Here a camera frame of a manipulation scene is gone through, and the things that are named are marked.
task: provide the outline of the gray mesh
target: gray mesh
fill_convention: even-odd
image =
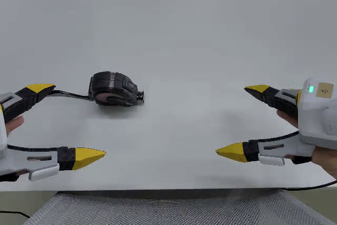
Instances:
[[[58,193],[24,225],[334,224],[281,190],[227,190],[220,198],[102,198]]]

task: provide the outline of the label sticker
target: label sticker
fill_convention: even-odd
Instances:
[[[331,99],[333,92],[333,84],[319,83],[317,87],[316,97],[323,97],[325,99]]]

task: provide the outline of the floor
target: floor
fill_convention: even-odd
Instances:
[[[33,215],[56,192],[0,192],[0,210],[21,211]],[[290,192],[300,201],[337,223],[335,200],[337,187],[311,191]],[[22,225],[27,218],[19,214],[0,213],[2,224]]]

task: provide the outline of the human hand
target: human hand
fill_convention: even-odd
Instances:
[[[295,128],[298,128],[298,121],[287,115],[286,113],[277,110],[277,115],[288,121]],[[331,150],[322,147],[316,147],[312,154],[311,161],[321,166],[328,174],[337,179],[337,150]]]
[[[21,126],[24,122],[24,119],[22,116],[8,122],[6,124],[6,131],[7,131],[7,135],[12,132],[14,129],[18,128],[19,126]]]

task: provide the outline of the table surface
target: table surface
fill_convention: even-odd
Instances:
[[[307,187],[308,163],[238,163],[215,150],[294,129],[243,88],[336,80],[335,0],[0,0],[0,92],[55,83],[86,94],[99,71],[128,75],[136,107],[49,97],[9,143],[107,152],[78,171],[0,190]]]

